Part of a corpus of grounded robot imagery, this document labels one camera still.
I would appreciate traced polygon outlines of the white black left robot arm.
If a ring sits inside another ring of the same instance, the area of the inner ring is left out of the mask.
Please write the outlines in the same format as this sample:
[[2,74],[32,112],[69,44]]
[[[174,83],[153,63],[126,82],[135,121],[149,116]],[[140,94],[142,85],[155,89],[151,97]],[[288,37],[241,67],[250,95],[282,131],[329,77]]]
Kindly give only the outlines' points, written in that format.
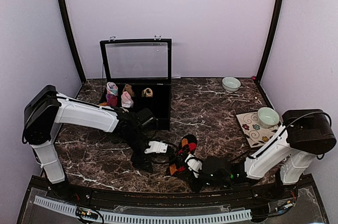
[[74,197],[74,188],[66,183],[66,174],[51,139],[54,124],[115,133],[132,149],[133,166],[152,173],[152,163],[145,153],[149,144],[143,130],[155,123],[156,118],[148,108],[135,113],[119,107],[99,106],[70,98],[57,92],[55,86],[47,85],[24,109],[22,142],[34,150],[49,182],[54,184],[54,193],[63,201],[69,201]]

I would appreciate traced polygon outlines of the black argyle orange red sock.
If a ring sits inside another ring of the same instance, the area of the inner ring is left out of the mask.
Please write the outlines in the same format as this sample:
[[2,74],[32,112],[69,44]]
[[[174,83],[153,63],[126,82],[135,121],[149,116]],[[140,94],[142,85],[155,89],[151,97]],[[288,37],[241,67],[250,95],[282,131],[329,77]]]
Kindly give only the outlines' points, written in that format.
[[186,172],[188,168],[185,160],[190,154],[194,155],[197,144],[197,138],[194,135],[185,135],[180,141],[179,151],[170,157],[166,175],[178,177]]

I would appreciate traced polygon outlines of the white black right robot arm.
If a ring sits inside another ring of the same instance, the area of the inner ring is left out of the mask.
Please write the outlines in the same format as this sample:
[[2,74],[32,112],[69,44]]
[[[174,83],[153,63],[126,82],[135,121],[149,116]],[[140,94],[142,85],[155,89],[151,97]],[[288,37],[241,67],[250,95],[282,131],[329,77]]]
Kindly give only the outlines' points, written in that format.
[[332,119],[321,109],[288,110],[282,119],[269,141],[239,163],[232,164],[215,156],[202,161],[189,154],[184,162],[190,189],[200,192],[204,186],[227,188],[256,184],[278,163],[285,161],[277,174],[278,181],[269,189],[273,199],[282,199],[312,161],[321,159],[337,143]]

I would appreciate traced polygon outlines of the striped beige maroon sock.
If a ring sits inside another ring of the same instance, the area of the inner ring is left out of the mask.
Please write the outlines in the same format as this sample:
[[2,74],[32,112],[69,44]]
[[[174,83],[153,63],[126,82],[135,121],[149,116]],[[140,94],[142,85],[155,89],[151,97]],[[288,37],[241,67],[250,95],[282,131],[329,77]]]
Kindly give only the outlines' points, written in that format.
[[142,91],[142,97],[153,97],[153,91],[151,88],[146,88]]

